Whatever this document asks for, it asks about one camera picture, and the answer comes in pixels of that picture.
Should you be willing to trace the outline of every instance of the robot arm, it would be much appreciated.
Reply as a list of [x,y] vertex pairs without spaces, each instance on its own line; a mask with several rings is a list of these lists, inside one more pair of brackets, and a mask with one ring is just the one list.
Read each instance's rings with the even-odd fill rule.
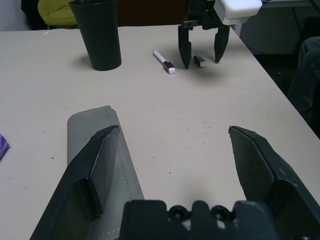
[[189,0],[187,21],[178,26],[179,51],[186,69],[191,59],[189,30],[202,26],[203,30],[218,28],[214,40],[215,63],[224,55],[230,25],[248,21],[270,0]]

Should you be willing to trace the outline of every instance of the stitching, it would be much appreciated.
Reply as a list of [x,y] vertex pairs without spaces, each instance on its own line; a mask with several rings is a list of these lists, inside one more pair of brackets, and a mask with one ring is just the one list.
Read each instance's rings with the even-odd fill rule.
[[101,110],[103,110],[103,109],[100,108],[100,109],[97,109],[97,110],[85,111],[85,112],[83,112],[83,113],[75,114],[75,115],[73,115],[73,116],[71,116],[71,117],[69,118],[69,121],[70,121],[71,119],[73,119],[74,117],[77,117],[77,116],[79,116],[79,115],[89,114],[89,113],[93,113],[93,112],[101,111]]
[[117,231],[119,231],[119,230],[120,230],[120,227],[117,228],[117,229],[114,229],[114,230],[112,230],[112,231],[107,231],[107,232],[101,234],[100,237],[103,237],[103,236],[108,235],[108,234],[112,234],[112,233],[117,232]]
[[132,197],[132,195],[131,195],[131,191],[130,191],[129,183],[128,183],[128,180],[127,180],[127,176],[126,176],[126,172],[125,172],[124,164],[122,163],[122,159],[121,159],[121,156],[120,156],[119,148],[116,148],[116,149],[117,149],[118,154],[119,154],[119,158],[120,158],[120,162],[121,162],[122,170],[123,170],[123,173],[124,173],[125,182],[126,182],[126,185],[127,185],[127,187],[128,187],[128,190],[129,190],[130,198],[131,198],[131,200],[132,200],[132,199],[133,199],[133,197]]
[[101,110],[102,110],[102,108],[97,109],[97,110],[87,111],[87,112],[81,113],[80,115],[83,115],[83,114],[89,114],[89,113],[93,113],[93,112],[101,111]]
[[[110,123],[110,126],[111,126],[112,124],[111,124],[111,121],[110,121],[109,113],[108,113],[108,111],[107,111],[107,110],[105,110],[105,111],[106,111],[106,114],[107,114],[107,116],[108,116],[109,123]],[[132,199],[133,199],[133,197],[132,197],[131,190],[130,190],[130,186],[129,186],[129,183],[128,183],[128,179],[127,179],[127,175],[126,175],[125,167],[124,167],[124,164],[123,164],[122,159],[121,159],[121,155],[120,155],[119,148],[117,147],[117,148],[116,148],[116,150],[117,150],[118,155],[119,155],[119,158],[120,158],[120,162],[121,162],[121,166],[122,166],[122,170],[123,170],[123,174],[124,174],[125,182],[126,182],[126,185],[127,185],[127,187],[128,187],[128,191],[129,191],[129,194],[130,194],[130,198],[131,198],[131,200],[132,200]]]
[[107,116],[108,116],[109,123],[110,123],[110,126],[111,126],[112,124],[111,124],[111,121],[110,121],[109,113],[108,113],[108,111],[107,111],[107,110],[105,110],[105,111],[106,111],[106,114],[107,114]]

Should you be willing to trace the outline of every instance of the screw hole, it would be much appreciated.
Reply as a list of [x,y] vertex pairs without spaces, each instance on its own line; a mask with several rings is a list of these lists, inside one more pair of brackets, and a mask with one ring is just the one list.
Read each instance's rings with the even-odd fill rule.
[[224,206],[215,206],[211,209],[212,216],[222,222],[233,220],[234,216]]
[[189,212],[183,206],[173,206],[169,210],[169,216],[171,219],[177,222],[183,222],[189,218]]

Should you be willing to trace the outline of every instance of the dark background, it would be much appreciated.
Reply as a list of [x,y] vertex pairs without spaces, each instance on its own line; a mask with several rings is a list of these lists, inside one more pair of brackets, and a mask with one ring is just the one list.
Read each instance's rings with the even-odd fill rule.
[[118,26],[181,24],[187,3],[188,0],[118,0]]

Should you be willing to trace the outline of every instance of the gray pants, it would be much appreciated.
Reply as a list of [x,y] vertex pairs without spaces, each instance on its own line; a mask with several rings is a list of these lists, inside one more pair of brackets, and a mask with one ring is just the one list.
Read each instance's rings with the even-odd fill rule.
[[312,117],[315,91],[320,83],[320,37],[303,42],[297,72],[288,92],[288,99],[307,123]]

